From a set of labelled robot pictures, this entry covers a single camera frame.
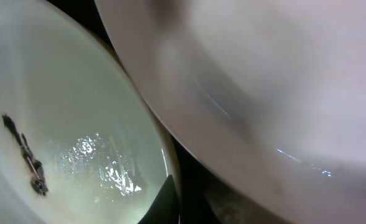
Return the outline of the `pink plate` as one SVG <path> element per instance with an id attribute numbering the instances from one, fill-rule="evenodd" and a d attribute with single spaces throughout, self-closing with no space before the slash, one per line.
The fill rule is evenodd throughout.
<path id="1" fill-rule="evenodd" d="M 291 223 L 366 223 L 366 0 L 97 1 L 157 118 Z"/>

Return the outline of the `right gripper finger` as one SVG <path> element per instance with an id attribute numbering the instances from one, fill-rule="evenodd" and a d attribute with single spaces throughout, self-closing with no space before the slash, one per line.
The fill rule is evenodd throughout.
<path id="1" fill-rule="evenodd" d="M 138 224 L 179 224 L 179 205 L 173 176 L 169 175 Z"/>

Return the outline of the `cream white plate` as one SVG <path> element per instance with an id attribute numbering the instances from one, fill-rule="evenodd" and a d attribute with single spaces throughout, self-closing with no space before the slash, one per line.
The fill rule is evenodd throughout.
<path id="1" fill-rule="evenodd" d="M 0 1 L 0 223 L 138 223 L 169 175 L 179 196 L 179 173 L 86 29 L 45 1 Z"/>

